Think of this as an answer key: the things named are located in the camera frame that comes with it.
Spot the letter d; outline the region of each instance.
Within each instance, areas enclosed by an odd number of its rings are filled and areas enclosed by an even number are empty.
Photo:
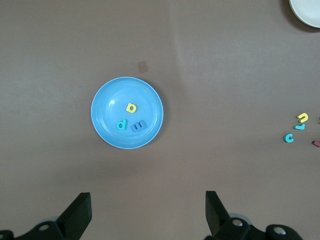
[[[127,120],[125,120],[125,119],[123,119],[122,121],[118,121],[117,123],[116,123],[116,128],[118,129],[118,130],[125,130],[126,129],[126,124],[127,124]]]

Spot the screw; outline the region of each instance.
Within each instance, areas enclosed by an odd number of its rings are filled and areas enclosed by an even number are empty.
[[[279,227],[279,226],[276,226],[273,229],[273,231],[275,231],[279,235],[286,235],[286,231],[282,227]]]
[[[39,227],[39,231],[44,231],[47,230],[49,228],[48,224],[42,225],[41,227]]]
[[[239,219],[235,219],[232,221],[233,225],[237,226],[237,227],[242,227],[244,224],[242,223],[242,221],[240,221]]]

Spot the blue plate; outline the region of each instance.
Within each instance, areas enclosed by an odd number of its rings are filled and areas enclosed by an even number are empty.
[[[96,132],[107,143],[136,149],[158,134],[164,108],[148,83],[124,76],[108,81],[98,90],[92,101],[91,118]]]

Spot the pink foam piece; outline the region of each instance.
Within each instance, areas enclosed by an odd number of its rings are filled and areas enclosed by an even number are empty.
[[[320,142],[318,142],[318,141],[313,141],[312,144],[315,145],[315,146],[317,146],[318,148],[320,148]]]

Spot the plate rim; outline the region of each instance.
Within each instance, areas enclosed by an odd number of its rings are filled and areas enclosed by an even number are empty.
[[[159,127],[157,129],[157,131],[155,132],[155,134],[145,143],[139,145],[139,146],[134,146],[134,147],[122,147],[122,146],[118,146],[118,145],[115,145],[115,144],[112,144],[111,142],[107,141],[104,137],[101,136],[101,134],[99,133],[99,131],[97,130],[96,128],[96,125],[95,125],[95,122],[94,122],[94,119],[93,119],[93,106],[94,106],[94,102],[95,102],[95,99],[96,99],[96,96],[98,95],[99,91],[101,91],[101,89],[103,89],[105,87],[105,85],[108,85],[108,84],[111,84],[111,82],[113,81],[118,81],[118,80],[121,80],[121,79],[133,79],[135,81],[138,81],[138,82],[141,82],[143,84],[146,84],[148,87],[150,87],[153,92],[156,94],[156,97],[158,98],[159,102],[160,102],[160,106],[161,106],[161,120],[160,120],[160,123],[159,123]],[[158,133],[160,132],[160,129],[162,128],[162,124],[163,124],[163,121],[164,121],[164,105],[161,101],[161,98],[159,96],[159,94],[157,93],[157,91],[146,81],[140,79],[140,78],[137,78],[137,77],[133,77],[133,76],[120,76],[120,77],[116,77],[116,78],[113,78],[109,81],[107,81],[106,83],[104,83],[99,89],[98,91],[95,93],[93,99],[92,99],[92,103],[91,103],[91,121],[92,121],[92,125],[95,129],[95,131],[98,133],[98,135],[100,136],[100,138],[102,138],[106,143],[110,144],[111,146],[113,147],[116,147],[116,148],[119,148],[119,149],[137,149],[137,148],[141,148],[145,145],[147,145],[148,143],[150,143],[157,135]]]
[[[313,24],[313,23],[310,23],[310,22],[307,22],[305,19],[303,19],[303,17],[301,17],[301,15],[299,15],[299,13],[297,12],[297,9],[294,7],[295,3],[293,3],[293,0],[289,0],[289,3],[290,3],[290,7],[294,13],[294,15],[301,21],[303,22],[304,24],[307,24],[311,27],[314,27],[314,28],[320,28],[320,24],[317,25],[317,24]]]

